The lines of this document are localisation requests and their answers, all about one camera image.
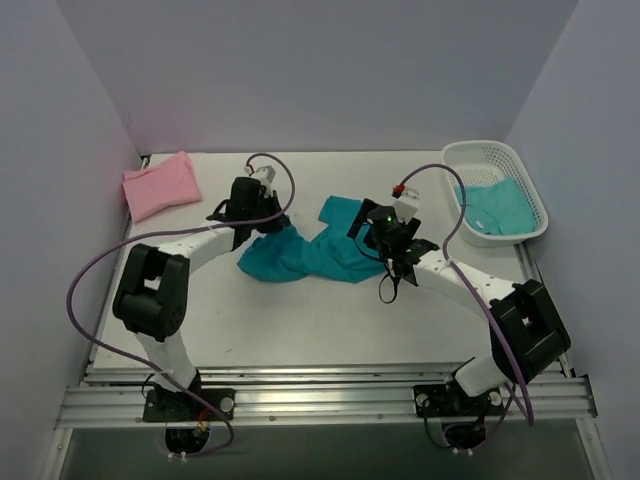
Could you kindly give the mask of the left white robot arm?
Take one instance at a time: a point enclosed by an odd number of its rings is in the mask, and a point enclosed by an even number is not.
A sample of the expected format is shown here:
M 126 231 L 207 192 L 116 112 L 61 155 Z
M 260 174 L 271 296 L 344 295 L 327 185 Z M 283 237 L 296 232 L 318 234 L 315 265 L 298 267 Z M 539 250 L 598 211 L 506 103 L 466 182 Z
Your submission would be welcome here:
M 203 224 L 205 230 L 178 240 L 129 251 L 112 311 L 142 345 L 160 371 L 154 382 L 166 408 L 179 419 L 194 417 L 202 405 L 200 375 L 187 354 L 181 326 L 186 317 L 191 274 L 237 250 L 254 231 L 277 233 L 290 225 L 277 216 L 281 206 L 272 187 L 275 171 L 261 167 L 234 180 L 230 197 Z

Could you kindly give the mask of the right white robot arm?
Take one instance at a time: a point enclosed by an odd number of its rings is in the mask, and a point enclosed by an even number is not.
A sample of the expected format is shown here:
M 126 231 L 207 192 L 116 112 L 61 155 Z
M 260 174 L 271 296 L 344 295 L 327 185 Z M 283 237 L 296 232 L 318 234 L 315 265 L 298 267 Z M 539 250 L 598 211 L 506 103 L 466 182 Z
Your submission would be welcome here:
M 377 253 L 394 284 L 433 290 L 488 323 L 490 352 L 458 368 L 443 390 L 453 411 L 469 411 L 480 395 L 507 381 L 528 384 L 569 350 L 568 331 L 542 283 L 515 283 L 455 261 L 437 244 L 415 237 L 419 220 L 403 223 L 394 207 L 370 199 L 362 202 L 348 236 L 355 239 L 364 226 L 364 245 Z

